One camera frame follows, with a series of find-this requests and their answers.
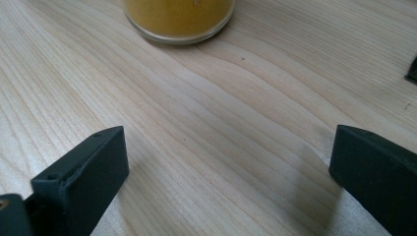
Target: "orange substance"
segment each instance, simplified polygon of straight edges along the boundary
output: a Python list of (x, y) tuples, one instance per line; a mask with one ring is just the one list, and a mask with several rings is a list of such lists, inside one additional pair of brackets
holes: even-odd
[(152, 33), (186, 37), (212, 30), (232, 10), (233, 0), (123, 0), (125, 12)]

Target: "wooden table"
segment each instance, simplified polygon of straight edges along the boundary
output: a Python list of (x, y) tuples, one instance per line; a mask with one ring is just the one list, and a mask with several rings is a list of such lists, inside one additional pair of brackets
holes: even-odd
[(388, 235), (328, 163), (337, 124), (417, 152), (416, 42), (415, 0), (236, 0), (183, 47), (119, 0), (2, 0), (0, 194), (123, 125), (131, 174), (93, 235)]

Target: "glass jar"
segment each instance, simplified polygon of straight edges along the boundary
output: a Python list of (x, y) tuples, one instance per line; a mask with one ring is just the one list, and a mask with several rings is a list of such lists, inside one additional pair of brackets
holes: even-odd
[(122, 0), (139, 32), (154, 41), (190, 44), (221, 30), (230, 19), (234, 0)]

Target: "screw hole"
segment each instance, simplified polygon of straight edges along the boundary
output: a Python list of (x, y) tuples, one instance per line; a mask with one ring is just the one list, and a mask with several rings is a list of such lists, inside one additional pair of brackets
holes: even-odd
[(58, 179), (58, 175), (57, 174), (50, 174), (48, 176), (46, 176), (47, 180), (56, 180)]
[(0, 210), (6, 208), (6, 206), (9, 204), (9, 201), (7, 200), (0, 200)]

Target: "dark green plastic part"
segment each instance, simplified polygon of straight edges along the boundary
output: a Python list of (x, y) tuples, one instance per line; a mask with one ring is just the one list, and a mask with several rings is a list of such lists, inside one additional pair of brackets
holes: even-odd
[(34, 177), (24, 202), (0, 196), (13, 203), (0, 209), (0, 235), (90, 235), (128, 175), (123, 127), (95, 133)]
[(405, 76), (409, 82), (414, 83), (417, 85), (417, 58), (410, 66), (410, 70), (408, 71), (407, 75)]
[(337, 127), (331, 177), (392, 235), (417, 235), (417, 155), (369, 131)]

